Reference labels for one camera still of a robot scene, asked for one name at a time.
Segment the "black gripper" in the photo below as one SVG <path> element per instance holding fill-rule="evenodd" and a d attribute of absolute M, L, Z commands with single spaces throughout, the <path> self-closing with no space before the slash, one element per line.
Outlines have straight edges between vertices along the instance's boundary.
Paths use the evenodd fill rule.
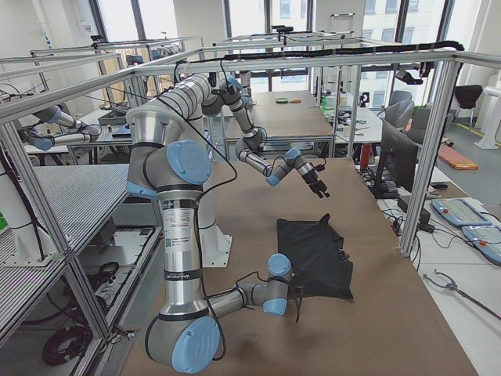
<path fill-rule="evenodd" d="M 314 167 L 312 164 L 306 164 L 306 173 L 303 174 L 303 180 L 307 183 L 308 187 L 311 189 L 311 191 L 317 196 L 322 199 L 323 194 L 325 197 L 330 197 L 329 192 L 327 191 L 326 184 L 318 178 L 317 172 L 314 170 Z"/>

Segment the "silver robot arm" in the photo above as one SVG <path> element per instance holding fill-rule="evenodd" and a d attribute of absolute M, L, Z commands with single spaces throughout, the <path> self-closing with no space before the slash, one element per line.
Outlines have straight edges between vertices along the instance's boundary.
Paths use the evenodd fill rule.
<path fill-rule="evenodd" d="M 196 115 L 222 106 L 231 109 L 243 132 L 240 160 L 260 171 L 269 184 L 276 185 L 292 171 L 307 183 L 316 178 L 314 167 L 299 150 L 289 150 L 277 167 L 258 157 L 255 150 L 263 135 L 248 117 L 240 94 L 230 84 L 217 86 L 205 74 L 193 74 L 128 112 L 133 146 L 127 190 L 161 203 L 164 231 L 166 300 L 146 330 L 145 350 L 150 359 L 180 373 L 200 372 L 223 355 L 220 317 L 248 305 L 274 315 L 287 308 L 291 264 L 281 254 L 269 258 L 269 276 L 262 284 L 239 284 L 215 298 L 208 297 L 204 288 L 197 219 L 211 162 L 206 149 L 183 139 L 182 133 Z"/>
<path fill-rule="evenodd" d="M 211 90 L 211 96 L 202 104 L 202 112 L 207 116 L 213 115 L 220 112 L 224 106 L 231 110 L 242 132 L 235 145 L 239 161 L 260 172 L 270 186 L 277 186 L 295 170 L 318 197 L 324 198 L 330 195 L 326 184 L 317 175 L 325 167 L 321 164 L 313 165 L 299 149 L 289 149 L 281 157 L 282 163 L 277 166 L 269 164 L 258 155 L 267 140 L 266 132 L 251 120 L 241 95 L 241 87 L 233 78 L 223 78 L 219 86 Z"/>

